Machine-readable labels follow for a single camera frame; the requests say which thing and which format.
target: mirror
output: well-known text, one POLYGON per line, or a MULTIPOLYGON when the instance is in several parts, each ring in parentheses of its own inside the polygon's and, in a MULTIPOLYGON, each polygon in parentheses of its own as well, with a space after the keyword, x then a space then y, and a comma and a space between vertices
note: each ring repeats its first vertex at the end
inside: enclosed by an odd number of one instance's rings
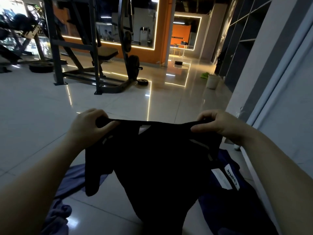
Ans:
MULTIPOLYGON (((132 45, 154 48, 159 0, 132 0, 133 34, 132 45)), ((117 28, 119 0, 97 0, 97 29, 100 39, 120 43, 117 28)), ((123 24, 130 27, 129 18, 123 24)))
POLYGON ((174 15, 171 47, 194 50, 201 17, 174 15))

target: white tile floor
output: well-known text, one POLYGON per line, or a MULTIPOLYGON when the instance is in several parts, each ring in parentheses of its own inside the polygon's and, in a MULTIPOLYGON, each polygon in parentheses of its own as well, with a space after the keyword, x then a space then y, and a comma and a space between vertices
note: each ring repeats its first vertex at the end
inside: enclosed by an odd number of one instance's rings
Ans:
MULTIPOLYGON (((171 56, 170 60, 181 59, 171 56)), ((83 66, 91 58, 80 56, 83 66)), ((220 82, 216 90, 205 87, 201 73, 212 73, 214 66, 198 60, 183 59, 183 69, 143 66, 138 78, 148 79, 149 86, 132 85, 120 94, 94 95, 95 86, 66 79, 68 85, 54 86, 53 74, 31 73, 27 66, 10 67, 0 74, 0 187, 29 169, 64 137, 78 112, 96 107, 110 118, 184 123, 194 121, 206 109, 225 109, 231 92, 220 82)), ((103 63, 107 76, 126 74, 123 62, 103 63)), ((243 176, 253 184, 242 154, 232 145, 223 144, 236 160, 243 176)), ((73 165, 84 163, 84 152, 73 165)), ((138 234, 141 222, 115 174, 109 175, 93 197, 78 192, 64 200, 72 206, 70 234, 138 234)), ((211 234, 196 203, 188 212, 183 234, 211 234)))

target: right hand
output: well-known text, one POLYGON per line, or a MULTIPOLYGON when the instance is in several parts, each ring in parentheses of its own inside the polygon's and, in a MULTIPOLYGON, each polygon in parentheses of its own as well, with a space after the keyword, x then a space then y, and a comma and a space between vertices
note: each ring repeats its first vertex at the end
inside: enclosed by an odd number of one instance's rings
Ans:
POLYGON ((240 146, 242 146, 249 138, 252 138, 257 132, 253 127, 223 110, 203 111, 198 116, 197 120, 205 118, 212 118, 214 121, 206 124, 194 125, 191 127, 191 131, 194 133, 214 131, 240 146))

